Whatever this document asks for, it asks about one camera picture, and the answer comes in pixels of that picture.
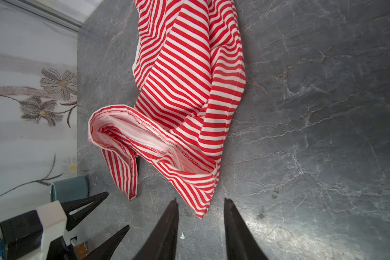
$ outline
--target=red and white striped shirt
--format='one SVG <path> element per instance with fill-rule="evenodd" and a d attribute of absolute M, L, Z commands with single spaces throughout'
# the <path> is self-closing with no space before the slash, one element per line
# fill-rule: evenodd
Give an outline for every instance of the red and white striped shirt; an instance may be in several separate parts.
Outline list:
<path fill-rule="evenodd" d="M 223 145 L 246 82 L 232 0 L 135 0 L 135 107 L 94 112 L 88 138 L 115 184 L 137 192 L 136 156 L 170 181 L 202 218 L 218 183 Z"/>

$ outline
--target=teal cup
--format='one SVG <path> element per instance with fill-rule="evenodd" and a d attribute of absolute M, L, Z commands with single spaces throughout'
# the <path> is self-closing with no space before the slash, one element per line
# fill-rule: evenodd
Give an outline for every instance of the teal cup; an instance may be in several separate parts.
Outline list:
<path fill-rule="evenodd" d="M 51 202 L 60 203 L 88 197 L 88 182 L 84 176 L 58 180 L 51 183 Z"/>

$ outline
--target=fabric fold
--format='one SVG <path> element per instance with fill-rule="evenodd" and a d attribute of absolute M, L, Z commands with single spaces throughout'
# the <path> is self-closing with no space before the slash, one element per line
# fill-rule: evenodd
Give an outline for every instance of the fabric fold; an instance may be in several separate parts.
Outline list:
<path fill-rule="evenodd" d="M 135 0 L 139 43 L 135 107 L 94 112 L 88 139 L 115 184 L 137 194 L 136 156 L 174 185 L 202 218 L 219 180 L 224 140 L 245 86 L 231 0 Z"/>

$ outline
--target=white wall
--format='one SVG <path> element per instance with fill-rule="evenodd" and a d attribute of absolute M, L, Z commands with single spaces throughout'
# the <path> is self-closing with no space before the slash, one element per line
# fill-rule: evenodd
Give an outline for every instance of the white wall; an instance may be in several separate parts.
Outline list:
<path fill-rule="evenodd" d="M 83 23 L 103 0 L 37 0 Z"/>
<path fill-rule="evenodd" d="M 16 7 L 0 2 L 0 93 L 16 100 L 25 100 L 32 93 L 43 102 L 56 100 L 55 112 L 72 106 L 59 93 L 49 95 L 40 86 L 42 69 L 54 68 L 61 74 L 69 70 L 76 74 L 76 33 L 21 13 Z M 76 176 L 76 108 L 67 125 L 67 113 L 62 122 L 50 127 L 45 119 L 39 123 L 22 119 L 20 103 L 0 96 L 0 194 L 20 184 L 44 178 L 56 162 L 49 177 L 55 179 Z M 0 221 L 35 209 L 49 202 L 49 187 L 31 183 L 0 197 Z"/>

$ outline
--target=embroidered flower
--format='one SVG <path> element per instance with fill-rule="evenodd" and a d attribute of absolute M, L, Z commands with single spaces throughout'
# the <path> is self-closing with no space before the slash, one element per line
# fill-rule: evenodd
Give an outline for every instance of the embroidered flower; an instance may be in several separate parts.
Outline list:
<path fill-rule="evenodd" d="M 76 174 L 76 157 L 68 157 L 66 160 L 63 161 L 65 163 L 64 166 L 62 166 L 63 173 L 68 175 L 75 175 Z"/>
<path fill-rule="evenodd" d="M 56 100 L 43 102 L 38 96 L 31 96 L 23 101 L 20 101 L 20 110 L 24 115 L 21 118 L 27 121 L 39 123 L 41 118 L 48 121 L 50 127 L 55 126 L 55 122 L 62 121 L 62 115 L 54 112 Z"/>
<path fill-rule="evenodd" d="M 45 70 L 42 69 L 42 75 L 45 78 L 41 78 L 40 86 L 50 94 L 61 93 L 64 100 L 69 100 L 71 93 L 76 95 L 76 75 L 69 70 L 65 70 L 62 77 L 55 69 Z"/>

